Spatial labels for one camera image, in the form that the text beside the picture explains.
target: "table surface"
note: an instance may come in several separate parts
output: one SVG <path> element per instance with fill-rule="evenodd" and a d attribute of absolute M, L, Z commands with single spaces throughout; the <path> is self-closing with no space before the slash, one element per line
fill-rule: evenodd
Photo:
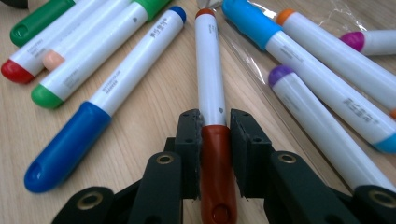
<path fill-rule="evenodd" d="M 18 48 L 9 40 L 11 27 L 35 10 L 45 0 L 29 1 L 29 9 L 16 9 L 0 3 L 0 61 Z M 396 29 L 396 1 L 253 1 L 278 12 L 285 7 L 302 11 L 334 35 L 366 29 Z M 174 0 L 171 5 L 184 7 L 188 18 L 183 31 L 149 70 L 113 117 L 112 123 L 93 145 L 74 173 L 58 188 L 42 194 L 25 189 L 23 176 L 33 159 L 78 109 L 89 99 L 107 76 L 146 33 L 152 23 L 143 26 L 124 43 L 59 108 L 48 110 L 35 105 L 31 90 L 49 72 L 43 71 L 26 85 L 0 77 L 0 223 L 50 223 L 67 200 L 76 192 L 91 186 L 104 186 L 118 192 L 142 177 L 149 157 L 163 150 L 167 137 L 174 137 L 178 116 L 198 107 L 194 17 L 195 1 Z M 224 23 L 217 11 L 219 27 Z M 237 108 L 250 113 L 272 140 L 276 150 L 301 155 L 330 187 L 349 193 L 348 187 L 318 149 L 290 118 L 282 118 L 285 108 L 276 107 L 276 98 L 265 96 L 254 78 L 235 56 L 220 30 L 220 51 L 228 110 Z M 263 72 L 278 63 L 264 55 Z M 396 73 L 395 56 L 377 56 L 373 60 Z M 364 152 L 396 184 L 396 157 L 370 148 L 349 131 Z M 184 202 L 184 223 L 201 223 L 200 203 Z M 238 199 L 238 223 L 268 223 L 262 199 Z"/>

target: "blue marker cap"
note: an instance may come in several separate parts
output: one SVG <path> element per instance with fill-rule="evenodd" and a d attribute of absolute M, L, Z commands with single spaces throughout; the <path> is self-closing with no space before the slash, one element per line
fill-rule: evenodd
<path fill-rule="evenodd" d="M 110 121 L 101 108 L 83 103 L 32 162 L 24 177 L 25 187 L 41 193 L 64 182 Z"/>
<path fill-rule="evenodd" d="M 183 10 L 183 8 L 174 6 L 174 7 L 170 7 L 169 10 L 175 11 L 183 20 L 183 23 L 186 23 L 186 12 Z"/>
<path fill-rule="evenodd" d="M 391 137 L 373 144 L 376 149 L 386 153 L 396 153 L 396 133 Z"/>
<path fill-rule="evenodd" d="M 273 70 L 271 70 L 270 75 L 268 76 L 268 83 L 270 84 L 270 87 L 273 88 L 280 79 L 291 73 L 294 73 L 294 71 L 286 65 L 275 67 Z"/>
<path fill-rule="evenodd" d="M 282 28 L 266 17 L 247 0 L 224 0 L 222 11 L 229 21 L 247 35 L 261 50 L 270 38 Z"/>

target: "transparent plastic wrap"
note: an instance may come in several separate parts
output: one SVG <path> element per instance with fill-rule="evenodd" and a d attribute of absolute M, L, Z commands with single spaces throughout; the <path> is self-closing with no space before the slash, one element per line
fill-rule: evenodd
<path fill-rule="evenodd" d="M 393 18 L 394 9 L 396 8 L 396 1 L 394 0 L 359 2 L 351 0 L 250 0 L 248 2 L 259 8 L 260 11 L 272 21 L 276 21 L 276 17 L 282 10 L 292 8 L 295 12 L 299 12 L 306 16 L 313 23 L 337 38 L 349 32 L 396 29 L 396 22 L 391 20 Z M 309 151 L 313 148 L 319 148 L 312 141 L 298 120 L 296 120 L 289 110 L 281 103 L 268 83 L 270 72 L 281 63 L 267 51 L 260 50 L 257 44 L 238 32 L 231 22 L 225 20 L 221 10 L 221 4 L 221 0 L 197 0 L 198 7 L 211 7 L 217 11 L 220 35 L 229 44 L 242 65 L 245 66 L 247 74 L 251 76 L 255 84 L 258 85 L 258 90 L 260 90 L 258 94 L 262 95 L 267 100 L 267 103 L 278 114 L 279 119 L 289 129 L 291 135 L 295 138 L 301 149 L 304 150 L 308 158 L 311 159 L 310 155 L 312 155 L 312 153 Z M 396 74 L 396 63 L 394 62 L 396 56 L 380 55 L 368 56 L 368 58 L 392 74 Z M 371 98 L 365 91 L 359 89 L 354 83 L 342 76 L 339 77 L 385 114 L 389 113 L 388 109 Z M 371 160 L 375 162 L 377 158 L 383 156 L 391 157 L 391 155 L 386 155 L 375 150 L 366 139 L 362 138 L 354 129 L 338 117 L 331 108 L 327 106 L 326 108 Z"/>

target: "purple marker cap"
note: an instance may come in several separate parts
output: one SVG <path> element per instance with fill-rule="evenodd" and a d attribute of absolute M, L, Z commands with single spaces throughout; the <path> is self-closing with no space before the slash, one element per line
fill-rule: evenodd
<path fill-rule="evenodd" d="M 351 32 L 344 34 L 340 37 L 340 40 L 358 52 L 361 52 L 364 47 L 364 34 L 362 32 Z"/>
<path fill-rule="evenodd" d="M 294 71 L 286 65 L 280 65 L 271 70 L 270 75 L 268 76 L 268 82 L 270 87 L 273 88 L 275 84 L 282 78 L 287 76 Z"/>

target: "green marker cap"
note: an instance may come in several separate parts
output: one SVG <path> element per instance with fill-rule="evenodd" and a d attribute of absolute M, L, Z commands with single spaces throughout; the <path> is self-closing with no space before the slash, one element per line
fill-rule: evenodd
<path fill-rule="evenodd" d="M 61 98 L 40 84 L 32 90 L 31 97 L 35 104 L 48 109 L 55 109 L 64 103 Z"/>
<path fill-rule="evenodd" d="M 22 47 L 75 4 L 73 0 L 48 1 L 15 24 L 9 33 L 12 43 Z"/>
<path fill-rule="evenodd" d="M 148 13 L 148 21 L 152 21 L 158 12 L 172 0 L 135 0 Z"/>

